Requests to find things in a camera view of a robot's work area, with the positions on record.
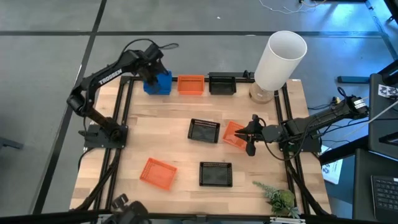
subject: orange basket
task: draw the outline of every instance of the orange basket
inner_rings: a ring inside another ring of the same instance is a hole
[[[176,171],[176,167],[157,161],[156,159],[149,158],[144,170],[142,171],[140,180],[162,189],[170,190]]]
[[[202,95],[205,91],[205,76],[179,75],[177,90],[181,95]]]
[[[231,144],[233,146],[236,146],[240,149],[246,150],[246,144],[247,142],[244,141],[243,139],[240,139],[235,136],[235,131],[244,128],[244,126],[241,126],[238,123],[235,123],[233,121],[230,121],[228,123],[228,126],[226,127],[223,140],[224,142],[227,142],[228,144]]]

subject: wooden table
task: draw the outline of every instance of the wooden table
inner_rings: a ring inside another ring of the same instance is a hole
[[[99,91],[96,109],[105,116],[113,113],[118,86],[119,79],[115,79]],[[262,190],[252,181],[288,189],[284,163],[274,159],[261,142],[256,143],[256,155],[249,157],[243,150],[226,144],[222,136],[228,121],[246,126],[252,114],[264,118],[267,124],[277,124],[275,103],[272,101],[259,105],[251,101],[248,83],[237,83],[237,92],[232,96],[210,95],[208,84],[205,86],[202,96],[182,96],[177,92],[177,82],[173,82],[170,96],[150,96],[142,89],[142,82],[134,82],[127,120],[128,140],[121,154],[114,197],[125,193],[131,202],[141,201],[152,213],[272,215],[271,206],[266,203]],[[289,80],[287,89],[293,117],[308,116],[301,81]],[[282,91],[280,95],[285,119]],[[219,122],[218,144],[187,139],[191,118]],[[282,157],[277,143],[269,146],[277,156]],[[79,206],[96,185],[103,155],[104,149],[95,149],[83,158],[70,208]],[[306,186],[323,209],[330,212],[319,162],[307,152],[300,156]],[[177,167],[170,191],[139,180],[149,157]],[[200,187],[198,175],[201,161],[231,162],[233,187]],[[297,186],[295,191],[302,211]],[[107,192],[108,188],[105,187],[101,208],[104,207]]]

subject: green plant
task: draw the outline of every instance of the green plant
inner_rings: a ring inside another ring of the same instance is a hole
[[[264,190],[264,196],[271,200],[267,203],[272,205],[271,211],[275,215],[300,218],[300,211],[297,207],[294,207],[295,196],[291,191],[278,190],[275,187],[271,187],[257,181],[253,181],[253,184]]]

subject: blue object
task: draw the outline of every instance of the blue object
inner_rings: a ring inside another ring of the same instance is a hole
[[[144,82],[144,91],[149,95],[169,95],[172,91],[172,72],[169,74],[160,73],[156,75],[157,83],[149,85]]]

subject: black basket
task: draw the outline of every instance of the black basket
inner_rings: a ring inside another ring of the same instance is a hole
[[[199,185],[207,187],[232,187],[232,163],[200,162]]]
[[[191,119],[188,138],[192,140],[205,141],[210,143],[218,142],[220,124],[211,121]]]
[[[235,77],[209,77],[209,92],[212,95],[233,95],[236,93]]]

